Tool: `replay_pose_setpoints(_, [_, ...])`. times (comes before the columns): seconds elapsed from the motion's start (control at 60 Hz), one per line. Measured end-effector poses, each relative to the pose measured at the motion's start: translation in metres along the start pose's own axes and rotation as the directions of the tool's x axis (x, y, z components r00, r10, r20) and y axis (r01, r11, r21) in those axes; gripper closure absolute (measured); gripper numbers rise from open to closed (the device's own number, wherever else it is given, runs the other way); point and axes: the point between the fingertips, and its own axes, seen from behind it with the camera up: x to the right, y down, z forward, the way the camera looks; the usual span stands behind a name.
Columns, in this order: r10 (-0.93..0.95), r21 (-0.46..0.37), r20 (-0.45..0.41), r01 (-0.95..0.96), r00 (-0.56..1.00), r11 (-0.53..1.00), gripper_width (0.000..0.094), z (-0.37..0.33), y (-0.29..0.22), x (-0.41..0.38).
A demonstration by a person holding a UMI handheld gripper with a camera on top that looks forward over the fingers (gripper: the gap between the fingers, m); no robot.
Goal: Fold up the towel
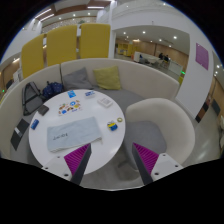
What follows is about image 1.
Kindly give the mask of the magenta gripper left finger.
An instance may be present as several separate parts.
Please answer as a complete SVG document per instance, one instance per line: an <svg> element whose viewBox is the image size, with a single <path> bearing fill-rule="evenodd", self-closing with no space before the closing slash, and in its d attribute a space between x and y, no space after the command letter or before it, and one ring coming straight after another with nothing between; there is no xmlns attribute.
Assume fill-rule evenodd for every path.
<svg viewBox="0 0 224 224"><path fill-rule="evenodd" d="M65 156L54 157L42 169L79 185L91 153L91 145L86 144Z"/></svg>

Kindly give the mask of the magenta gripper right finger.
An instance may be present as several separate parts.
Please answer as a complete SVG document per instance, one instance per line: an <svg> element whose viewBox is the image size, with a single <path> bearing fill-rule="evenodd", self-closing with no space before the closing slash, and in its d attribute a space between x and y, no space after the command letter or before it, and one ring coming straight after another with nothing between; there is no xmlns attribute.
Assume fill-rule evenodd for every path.
<svg viewBox="0 0 224 224"><path fill-rule="evenodd" d="M182 169L167 153L157 154L137 143L132 144L132 154L144 185Z"/></svg>

